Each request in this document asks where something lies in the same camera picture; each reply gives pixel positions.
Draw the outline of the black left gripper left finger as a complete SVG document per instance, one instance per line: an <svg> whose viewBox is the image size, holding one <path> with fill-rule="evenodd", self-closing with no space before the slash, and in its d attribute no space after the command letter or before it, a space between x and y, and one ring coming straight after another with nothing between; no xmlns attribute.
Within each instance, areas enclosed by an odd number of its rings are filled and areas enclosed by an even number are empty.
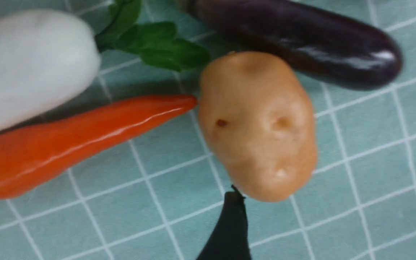
<svg viewBox="0 0 416 260"><path fill-rule="evenodd" d="M236 186L224 195L224 204L218 221L198 260L251 260L248 241L249 222L245 196Z"/></svg>

